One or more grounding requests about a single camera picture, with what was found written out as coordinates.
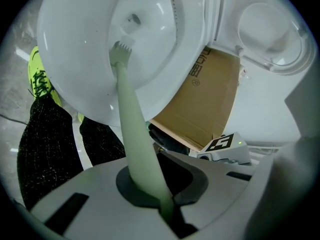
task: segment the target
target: shoelace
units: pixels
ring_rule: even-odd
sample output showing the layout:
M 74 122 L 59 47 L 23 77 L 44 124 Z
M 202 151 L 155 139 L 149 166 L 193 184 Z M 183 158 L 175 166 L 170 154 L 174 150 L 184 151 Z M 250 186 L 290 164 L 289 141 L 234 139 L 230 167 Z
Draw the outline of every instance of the shoelace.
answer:
M 33 75 L 34 78 L 34 96 L 36 98 L 40 97 L 42 92 L 50 93 L 52 88 L 48 90 L 48 87 L 46 87 L 47 81 L 45 81 L 45 71 L 40 70 L 39 73 L 35 73 Z

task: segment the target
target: white wall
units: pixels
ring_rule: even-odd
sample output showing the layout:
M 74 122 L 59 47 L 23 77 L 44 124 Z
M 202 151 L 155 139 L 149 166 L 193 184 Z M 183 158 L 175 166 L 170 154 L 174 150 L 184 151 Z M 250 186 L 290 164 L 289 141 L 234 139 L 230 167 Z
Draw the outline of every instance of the white wall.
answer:
M 300 133 L 285 98 L 307 70 L 282 76 L 242 61 L 250 79 L 240 78 L 224 134 L 239 132 L 247 142 L 293 142 Z

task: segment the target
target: person's leg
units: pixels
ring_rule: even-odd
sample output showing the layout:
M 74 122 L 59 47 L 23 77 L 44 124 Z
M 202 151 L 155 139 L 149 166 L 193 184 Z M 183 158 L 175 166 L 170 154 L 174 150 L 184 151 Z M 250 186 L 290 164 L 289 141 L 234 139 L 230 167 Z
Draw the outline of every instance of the person's leg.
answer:
M 109 126 L 85 117 L 80 133 L 93 166 L 125 157 L 124 145 Z
M 25 207 L 30 210 L 42 197 L 83 171 L 72 117 L 60 107 L 58 94 L 35 47 L 30 55 L 29 81 L 35 97 L 30 120 L 22 135 L 17 173 Z

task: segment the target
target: cardboard box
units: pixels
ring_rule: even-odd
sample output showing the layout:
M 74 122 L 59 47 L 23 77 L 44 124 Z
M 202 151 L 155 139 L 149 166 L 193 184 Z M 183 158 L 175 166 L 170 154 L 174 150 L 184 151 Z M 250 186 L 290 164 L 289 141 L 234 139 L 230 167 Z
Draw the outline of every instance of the cardboard box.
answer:
M 204 48 L 184 83 L 152 124 L 200 151 L 223 134 L 238 86 L 240 59 Z

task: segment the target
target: black cable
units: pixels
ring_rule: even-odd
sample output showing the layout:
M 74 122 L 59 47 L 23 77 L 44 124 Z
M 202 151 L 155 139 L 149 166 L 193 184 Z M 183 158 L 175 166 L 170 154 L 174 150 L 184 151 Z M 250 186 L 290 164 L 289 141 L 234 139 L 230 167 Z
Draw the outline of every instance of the black cable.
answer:
M 12 121 L 12 122 L 16 122 L 16 123 L 23 124 L 23 125 L 28 125 L 26 122 L 22 122 L 22 121 L 19 121 L 19 120 L 15 120 L 15 119 L 9 118 L 9 117 L 5 116 L 4 114 L 0 114 L 0 117 L 2 117 L 4 119 L 7 119 L 9 121 Z

